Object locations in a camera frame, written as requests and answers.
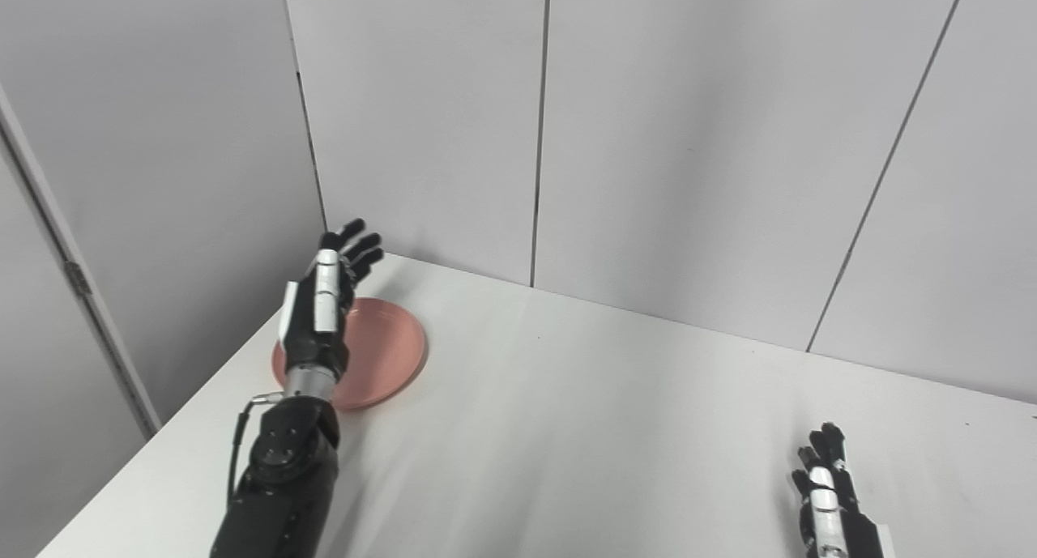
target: black cable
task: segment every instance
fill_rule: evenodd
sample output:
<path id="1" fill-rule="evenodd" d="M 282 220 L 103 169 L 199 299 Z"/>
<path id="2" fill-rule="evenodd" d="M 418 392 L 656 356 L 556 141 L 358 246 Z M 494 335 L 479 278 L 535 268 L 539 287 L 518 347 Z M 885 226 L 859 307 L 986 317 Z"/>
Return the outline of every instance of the black cable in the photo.
<path id="1" fill-rule="evenodd" d="M 237 451 L 242 448 L 242 438 L 245 436 L 245 426 L 249 423 L 249 413 L 252 412 L 252 407 L 255 402 L 249 400 L 249 403 L 245 404 L 245 410 L 243 410 L 237 415 L 237 426 L 234 427 L 234 440 L 230 444 L 230 473 L 227 475 L 227 504 L 230 504 L 230 499 L 234 497 L 234 477 L 237 474 Z"/>

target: black robotic finger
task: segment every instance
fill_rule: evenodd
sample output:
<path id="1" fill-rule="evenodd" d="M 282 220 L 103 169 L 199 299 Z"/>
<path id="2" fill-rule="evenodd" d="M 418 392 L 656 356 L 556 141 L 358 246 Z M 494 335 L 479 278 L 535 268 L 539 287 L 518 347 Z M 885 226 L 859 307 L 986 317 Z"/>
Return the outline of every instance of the black robotic finger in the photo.
<path id="1" fill-rule="evenodd" d="M 821 433 L 828 443 L 832 459 L 830 470 L 836 494 L 839 496 L 839 505 L 850 513 L 860 513 L 853 480 L 846 470 L 846 449 L 843 444 L 846 438 L 842 430 L 831 422 L 821 425 Z"/>
<path id="2" fill-rule="evenodd" d="M 358 218 L 353 222 L 347 223 L 345 226 L 342 226 L 342 229 L 338 231 L 339 244 L 338 248 L 336 248 L 335 250 L 341 252 L 345 248 L 345 245 L 348 243 L 349 239 L 363 232 L 364 228 L 366 227 L 367 223 L 364 223 L 363 219 L 361 218 Z"/>
<path id="3" fill-rule="evenodd" d="M 817 451 L 815 451 L 813 447 L 800 447 L 797 454 L 800 455 L 800 461 L 803 462 L 803 466 L 807 468 L 808 472 L 811 469 L 822 465 L 821 457 L 817 455 Z"/>
<path id="4" fill-rule="evenodd" d="M 824 435 L 824 440 L 829 443 L 829 450 L 832 451 L 832 463 L 834 465 L 842 465 L 846 462 L 846 450 L 843 447 L 843 443 L 846 437 L 843 436 L 842 430 L 838 426 L 831 422 L 825 422 L 821 425 L 821 434 Z"/>
<path id="5" fill-rule="evenodd" d="M 803 497 L 809 496 L 810 490 L 813 489 L 810 483 L 810 476 L 803 469 L 796 469 L 792 472 L 792 483 L 795 484 L 795 489 Z"/>
<path id="6" fill-rule="evenodd" d="M 353 245 L 353 248 L 345 252 L 343 255 L 345 257 L 345 261 L 349 263 L 357 262 L 358 259 L 367 254 L 367 252 L 373 251 L 381 244 L 382 236 L 380 234 L 367 234 L 366 236 L 360 239 L 357 244 Z"/>
<path id="7" fill-rule="evenodd" d="M 800 537 L 807 547 L 808 558 L 817 556 L 817 538 L 814 534 L 814 517 L 810 510 L 810 502 L 806 499 L 800 505 Z"/>
<path id="8" fill-rule="evenodd" d="M 829 441 L 825 439 L 824 434 L 820 430 L 811 431 L 810 444 L 814 447 L 814 451 L 817 452 L 818 457 L 821 459 L 821 465 L 831 468 L 832 451 L 829 448 Z"/>
<path id="9" fill-rule="evenodd" d="M 375 252 L 382 254 L 382 250 L 381 249 L 379 249 Z M 381 258 L 382 258 L 382 256 L 379 256 L 379 258 L 376 260 L 374 260 L 373 262 L 364 261 L 364 262 L 361 262 L 358 267 L 354 267 L 353 273 L 356 276 L 356 282 L 359 283 L 360 281 L 364 280 L 367 277 L 367 275 L 370 275 L 371 274 L 371 264 L 373 264 L 374 262 L 377 262 L 377 260 L 381 260 Z"/>
<path id="10" fill-rule="evenodd" d="M 357 282 L 364 280 L 364 277 L 366 277 L 367 274 L 370 273 L 371 264 L 374 264 L 375 262 L 382 260 L 385 257 L 386 257 L 386 251 L 382 250 L 381 248 L 376 248 L 373 251 L 367 252 L 366 254 L 360 256 L 360 258 L 358 258 L 356 262 L 353 262 L 354 272 L 357 273 Z M 367 271 L 363 275 L 360 275 L 358 271 L 360 268 L 365 268 Z"/>

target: white door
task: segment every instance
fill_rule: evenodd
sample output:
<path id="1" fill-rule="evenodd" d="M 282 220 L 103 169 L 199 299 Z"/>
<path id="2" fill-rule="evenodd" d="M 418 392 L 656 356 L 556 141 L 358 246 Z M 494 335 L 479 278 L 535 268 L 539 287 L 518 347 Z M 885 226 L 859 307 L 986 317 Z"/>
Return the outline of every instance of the white door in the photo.
<path id="1" fill-rule="evenodd" d="M 284 0 L 0 0 L 0 84 L 166 421 L 323 233 Z"/>
<path id="2" fill-rule="evenodd" d="M 0 556 L 28 558 L 144 444 L 0 140 Z"/>

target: robotic hand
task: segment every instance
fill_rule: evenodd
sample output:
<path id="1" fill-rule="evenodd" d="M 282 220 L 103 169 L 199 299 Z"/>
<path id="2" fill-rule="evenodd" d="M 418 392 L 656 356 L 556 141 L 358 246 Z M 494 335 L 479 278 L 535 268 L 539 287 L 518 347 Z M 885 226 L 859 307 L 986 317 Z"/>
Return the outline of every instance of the robotic hand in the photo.
<path id="1" fill-rule="evenodd" d="M 331 407 L 349 353 L 342 342 L 345 313 L 357 283 L 384 256 L 379 234 L 347 248 L 362 220 L 327 232 L 306 276 L 285 289 L 279 330 L 285 352 L 284 391 L 256 396 L 239 416 L 227 513 L 213 558 L 312 558 L 338 477 L 338 419 Z M 249 411 L 275 403 L 262 416 L 249 466 L 233 486 L 234 464 Z"/>
<path id="2" fill-rule="evenodd" d="M 793 471 L 792 481 L 803 496 L 800 533 L 807 558 L 895 558 L 889 529 L 858 507 L 844 441 L 842 430 L 825 422 L 810 434 L 812 446 L 798 451 L 806 470 Z"/>

